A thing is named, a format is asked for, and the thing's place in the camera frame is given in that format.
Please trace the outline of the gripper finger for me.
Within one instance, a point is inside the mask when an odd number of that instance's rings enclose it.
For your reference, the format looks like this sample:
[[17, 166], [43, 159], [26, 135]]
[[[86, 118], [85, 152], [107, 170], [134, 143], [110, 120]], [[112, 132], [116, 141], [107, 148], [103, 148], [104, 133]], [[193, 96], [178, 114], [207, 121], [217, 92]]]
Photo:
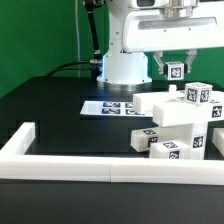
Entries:
[[153, 54], [153, 57], [158, 65], [158, 72], [160, 75], [166, 75], [168, 71], [167, 65], [162, 61], [163, 52], [162, 51], [156, 51]]
[[186, 54], [187, 54], [187, 58], [184, 62], [184, 73], [190, 73], [191, 65], [197, 56], [197, 50], [196, 49], [187, 50]]

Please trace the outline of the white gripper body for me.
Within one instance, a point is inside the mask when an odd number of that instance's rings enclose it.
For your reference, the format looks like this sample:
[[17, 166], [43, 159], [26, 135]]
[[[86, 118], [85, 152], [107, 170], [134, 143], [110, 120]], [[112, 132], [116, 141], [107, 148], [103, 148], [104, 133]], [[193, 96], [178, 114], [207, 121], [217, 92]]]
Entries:
[[224, 47], [224, 1], [202, 2], [188, 18], [165, 18], [159, 9], [134, 10], [123, 23], [125, 52]]

